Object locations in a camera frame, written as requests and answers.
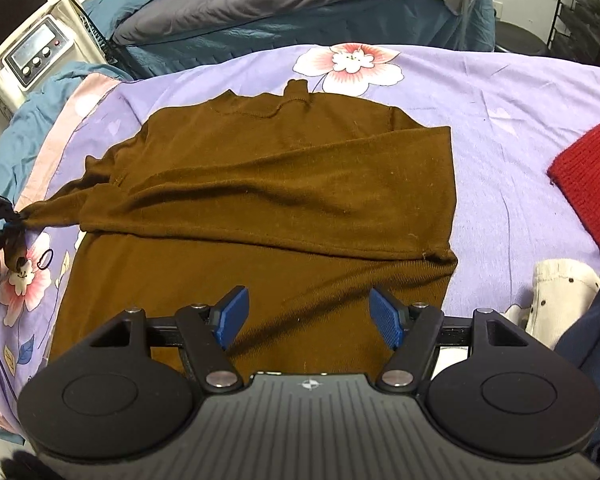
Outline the brown knit sweater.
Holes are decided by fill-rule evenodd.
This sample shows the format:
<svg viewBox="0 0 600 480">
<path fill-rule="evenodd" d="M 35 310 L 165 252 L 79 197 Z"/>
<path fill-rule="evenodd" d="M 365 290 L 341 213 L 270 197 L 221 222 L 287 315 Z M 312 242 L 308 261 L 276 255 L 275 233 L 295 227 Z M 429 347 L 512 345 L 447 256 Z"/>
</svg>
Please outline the brown knit sweater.
<svg viewBox="0 0 600 480">
<path fill-rule="evenodd" d="M 376 375 L 389 350 L 368 295 L 442 303 L 455 204 L 450 129 L 396 107 L 293 80 L 158 110 L 24 212 L 84 234 L 50 354 L 125 309 L 170 316 L 242 285 L 240 374 Z"/>
</svg>

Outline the purple floral bed sheet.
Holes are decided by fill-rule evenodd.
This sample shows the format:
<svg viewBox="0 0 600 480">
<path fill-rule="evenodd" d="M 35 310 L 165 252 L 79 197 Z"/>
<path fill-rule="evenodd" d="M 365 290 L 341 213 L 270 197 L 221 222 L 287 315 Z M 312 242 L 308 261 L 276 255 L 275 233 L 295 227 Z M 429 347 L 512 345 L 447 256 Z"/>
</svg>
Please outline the purple floral bed sheet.
<svg viewBox="0 0 600 480">
<path fill-rule="evenodd" d="M 443 303 L 464 315 L 530 296 L 531 270 L 549 258 L 600 265 L 590 234 L 547 177 L 553 159 L 600 124 L 600 68 L 554 58 L 367 44 L 288 47 L 145 80 L 122 81 L 76 129 L 61 185 L 87 156 L 134 136 L 163 107 L 224 91 L 280 93 L 291 79 L 313 92 L 396 106 L 452 132 L 460 264 Z"/>
</svg>

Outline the red knit garment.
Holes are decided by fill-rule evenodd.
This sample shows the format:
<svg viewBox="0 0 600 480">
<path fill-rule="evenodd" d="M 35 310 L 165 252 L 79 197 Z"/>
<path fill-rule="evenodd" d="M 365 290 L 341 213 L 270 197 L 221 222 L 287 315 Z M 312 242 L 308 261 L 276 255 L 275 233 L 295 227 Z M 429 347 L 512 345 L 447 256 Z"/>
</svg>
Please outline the red knit garment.
<svg viewBox="0 0 600 480">
<path fill-rule="evenodd" d="M 600 124 L 562 151 L 547 175 L 600 248 Z"/>
</svg>

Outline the black round stool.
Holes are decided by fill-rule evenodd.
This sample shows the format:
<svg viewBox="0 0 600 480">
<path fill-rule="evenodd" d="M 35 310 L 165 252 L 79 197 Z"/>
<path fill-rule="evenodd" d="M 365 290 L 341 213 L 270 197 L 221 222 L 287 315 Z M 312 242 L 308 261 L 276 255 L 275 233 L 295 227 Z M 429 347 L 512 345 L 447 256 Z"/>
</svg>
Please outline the black round stool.
<svg viewBox="0 0 600 480">
<path fill-rule="evenodd" d="M 515 24 L 497 21 L 495 23 L 495 51 L 531 56 L 547 55 L 546 43 Z"/>
</svg>

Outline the white bedside machine with knobs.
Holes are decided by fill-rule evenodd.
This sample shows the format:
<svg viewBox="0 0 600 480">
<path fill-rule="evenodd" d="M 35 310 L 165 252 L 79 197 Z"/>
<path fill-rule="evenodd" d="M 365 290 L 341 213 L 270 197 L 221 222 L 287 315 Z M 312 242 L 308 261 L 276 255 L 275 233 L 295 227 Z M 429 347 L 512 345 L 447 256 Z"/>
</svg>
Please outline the white bedside machine with knobs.
<svg viewBox="0 0 600 480">
<path fill-rule="evenodd" d="M 104 40 L 79 0 L 52 0 L 0 47 L 0 103 L 15 112 L 66 64 L 104 64 Z"/>
</svg>

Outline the teal blue duvet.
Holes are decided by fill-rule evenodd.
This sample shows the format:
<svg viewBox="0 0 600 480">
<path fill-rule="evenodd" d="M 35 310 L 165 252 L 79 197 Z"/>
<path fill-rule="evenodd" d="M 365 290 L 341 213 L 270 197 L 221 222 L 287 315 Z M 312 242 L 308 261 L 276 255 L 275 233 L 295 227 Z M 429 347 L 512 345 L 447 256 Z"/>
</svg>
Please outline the teal blue duvet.
<svg viewBox="0 0 600 480">
<path fill-rule="evenodd" d="M 130 75 L 110 65 L 74 62 L 19 107 L 0 139 L 0 195 L 23 209 L 53 194 L 58 168 L 76 129 Z M 16 395 L 50 353 L 61 296 L 82 232 L 71 228 L 27 236 L 19 273 L 0 270 L 0 439 L 23 443 Z"/>
</svg>

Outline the white polka dot garment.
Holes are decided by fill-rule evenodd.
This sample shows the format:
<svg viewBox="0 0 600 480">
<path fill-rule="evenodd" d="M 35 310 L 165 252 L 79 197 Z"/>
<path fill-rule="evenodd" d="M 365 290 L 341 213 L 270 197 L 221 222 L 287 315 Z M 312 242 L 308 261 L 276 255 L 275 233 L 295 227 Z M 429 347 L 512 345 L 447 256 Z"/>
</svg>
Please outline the white polka dot garment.
<svg viewBox="0 0 600 480">
<path fill-rule="evenodd" d="M 574 259 L 547 259 L 533 270 L 529 307 L 512 304 L 504 316 L 554 349 L 560 337 L 582 318 L 600 290 L 600 274 Z"/>
</svg>

